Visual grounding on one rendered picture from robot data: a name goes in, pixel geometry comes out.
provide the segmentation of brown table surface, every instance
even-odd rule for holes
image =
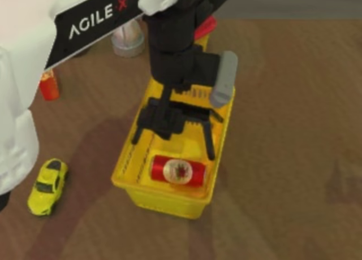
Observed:
[[[32,105],[40,155],[0,214],[0,259],[362,259],[362,23],[221,20],[209,50],[225,49],[239,55],[237,98],[201,219],[140,209],[112,186],[149,64],[106,38],[58,68],[61,99]],[[26,199],[51,157],[71,176],[39,219]]]

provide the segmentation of white circular logo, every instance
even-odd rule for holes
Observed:
[[[170,183],[184,185],[192,179],[192,166],[185,160],[171,159],[164,165],[163,175]]]

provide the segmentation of red object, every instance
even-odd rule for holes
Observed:
[[[53,70],[43,73],[39,88],[45,100],[52,101],[59,98],[60,94],[57,78],[55,77]]]
[[[151,179],[172,184],[201,187],[206,166],[199,162],[156,155],[151,166]]]
[[[208,17],[195,31],[195,39],[198,40],[210,34],[217,26],[216,19],[213,16]]]

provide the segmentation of white container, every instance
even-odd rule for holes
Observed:
[[[137,20],[119,27],[111,40],[114,53],[123,58],[136,57],[145,49],[145,36]]]

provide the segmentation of car windshield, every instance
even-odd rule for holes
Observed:
[[[35,187],[39,192],[53,193],[53,186],[42,182],[35,182]]]

